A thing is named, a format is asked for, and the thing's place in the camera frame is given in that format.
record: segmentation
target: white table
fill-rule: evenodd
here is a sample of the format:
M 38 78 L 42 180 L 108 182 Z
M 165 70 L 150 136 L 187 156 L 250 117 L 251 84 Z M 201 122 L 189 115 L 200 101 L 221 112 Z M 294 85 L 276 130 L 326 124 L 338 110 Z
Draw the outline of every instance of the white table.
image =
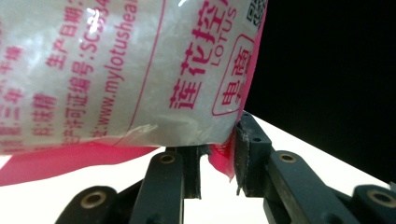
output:
M 299 154 L 328 186 L 349 195 L 357 185 L 389 187 L 277 127 L 261 119 L 256 120 L 272 140 L 275 150 Z M 143 178 L 150 158 L 161 151 L 163 148 L 117 165 L 88 167 L 50 179 L 1 187 L 0 223 L 54 223 L 70 200 L 83 189 L 110 186 L 121 191 Z M 186 224 L 267 223 L 263 200 L 246 198 L 243 193 L 236 196 L 235 179 L 230 183 L 227 176 L 209 164 L 206 156 L 201 159 L 201 182 L 203 199 L 185 200 Z

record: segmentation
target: black background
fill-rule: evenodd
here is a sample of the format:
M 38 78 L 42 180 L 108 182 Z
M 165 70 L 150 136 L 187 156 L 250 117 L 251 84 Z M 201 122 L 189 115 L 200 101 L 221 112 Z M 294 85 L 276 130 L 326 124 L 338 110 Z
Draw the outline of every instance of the black background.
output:
M 395 1 L 267 7 L 246 111 L 396 182 Z

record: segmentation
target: white plastic bag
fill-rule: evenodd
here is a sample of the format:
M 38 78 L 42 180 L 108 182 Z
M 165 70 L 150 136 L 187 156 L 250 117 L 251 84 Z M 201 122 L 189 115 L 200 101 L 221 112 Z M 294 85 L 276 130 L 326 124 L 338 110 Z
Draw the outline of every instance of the white plastic bag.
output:
M 0 152 L 224 142 L 263 2 L 2 0 Z

